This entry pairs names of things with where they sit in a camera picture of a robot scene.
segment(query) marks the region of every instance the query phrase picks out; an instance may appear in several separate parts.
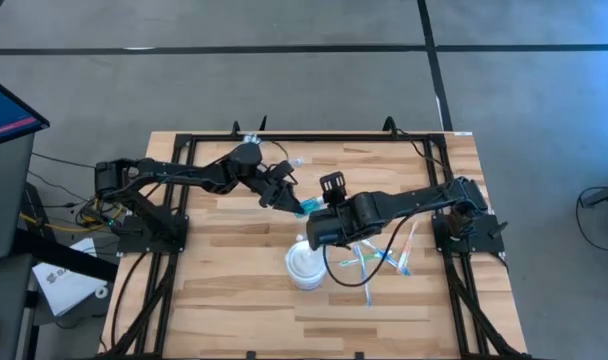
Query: concrete floor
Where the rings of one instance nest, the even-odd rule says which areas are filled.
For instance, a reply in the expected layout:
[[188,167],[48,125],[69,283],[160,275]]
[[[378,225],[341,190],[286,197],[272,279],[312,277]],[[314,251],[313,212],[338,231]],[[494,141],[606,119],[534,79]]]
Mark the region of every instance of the concrete floor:
[[[430,0],[438,45],[608,43],[608,1]],[[414,0],[6,0],[0,48],[423,44]],[[440,53],[453,127],[473,131],[531,354],[608,359],[608,253],[575,198],[608,184],[608,52]],[[0,82],[51,120],[35,150],[94,163],[154,130],[439,130],[425,53],[0,56]],[[81,194],[92,176],[34,159]],[[69,200],[33,181],[45,203]],[[52,211],[54,216],[70,216]],[[608,246],[608,204],[583,212]],[[102,320],[45,327],[38,359],[90,356]],[[66,348],[58,344],[67,344]]]

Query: monitor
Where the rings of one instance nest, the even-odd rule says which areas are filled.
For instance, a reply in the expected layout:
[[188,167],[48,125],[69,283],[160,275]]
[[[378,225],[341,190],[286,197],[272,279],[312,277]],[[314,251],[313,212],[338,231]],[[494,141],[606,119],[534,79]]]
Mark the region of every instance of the monitor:
[[0,143],[49,127],[49,122],[0,84]]

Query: wooden table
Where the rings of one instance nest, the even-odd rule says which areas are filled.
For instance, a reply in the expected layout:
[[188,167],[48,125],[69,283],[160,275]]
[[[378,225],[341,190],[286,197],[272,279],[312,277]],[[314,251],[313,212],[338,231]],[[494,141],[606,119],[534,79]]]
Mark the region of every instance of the wooden table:
[[[445,133],[445,137],[455,176],[475,179],[487,196],[473,136]],[[174,132],[154,132],[147,156],[169,161],[174,138]],[[205,165],[235,145],[198,143],[195,164]],[[319,196],[320,176],[337,170],[346,177],[349,195],[376,190],[397,193],[429,185],[425,160],[407,142],[281,145],[292,158],[305,159],[295,171],[300,183],[296,195],[301,200]],[[284,158],[272,144],[263,145],[262,153],[267,164]],[[163,187],[151,199],[161,203],[162,197]],[[370,308],[365,306],[363,288],[341,287],[328,276],[317,290],[295,288],[287,275],[284,255],[295,236],[304,231],[304,223],[293,214],[260,208],[257,195],[244,186],[227,196],[193,188],[187,214],[190,234],[186,251],[179,257],[165,358],[242,358],[249,350],[262,358],[352,358],[357,351],[363,351],[367,358],[459,357],[443,259],[435,249],[429,213],[405,224],[393,245],[397,257],[412,222],[419,222],[409,262],[413,275],[398,275],[385,264],[369,283],[373,297]],[[374,240],[378,246],[386,245],[395,224]],[[330,251],[332,269],[350,282],[359,280],[359,268],[339,268],[335,262],[352,257],[345,249]],[[128,255],[121,260],[115,289],[122,287],[136,258]],[[526,351],[506,269],[487,254],[473,255],[472,263],[482,309],[510,345]],[[149,264],[147,255],[128,284],[117,321],[118,338],[141,309]],[[104,328],[106,343],[116,293]],[[470,314],[463,309],[469,346],[475,352]],[[157,313],[152,319],[149,351]]]

